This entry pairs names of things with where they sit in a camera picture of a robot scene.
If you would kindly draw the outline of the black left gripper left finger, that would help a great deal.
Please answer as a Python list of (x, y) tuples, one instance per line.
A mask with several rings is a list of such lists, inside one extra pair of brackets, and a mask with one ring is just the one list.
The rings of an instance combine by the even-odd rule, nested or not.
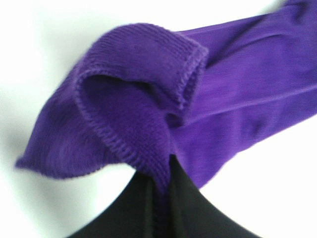
[(153, 238), (153, 181), (136, 172), (121, 194), (71, 238)]

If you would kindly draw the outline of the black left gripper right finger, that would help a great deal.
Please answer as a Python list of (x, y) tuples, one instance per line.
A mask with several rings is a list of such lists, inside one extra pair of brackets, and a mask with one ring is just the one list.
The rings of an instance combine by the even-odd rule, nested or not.
[(258, 238), (211, 204), (194, 185), (175, 155), (169, 159), (168, 238)]

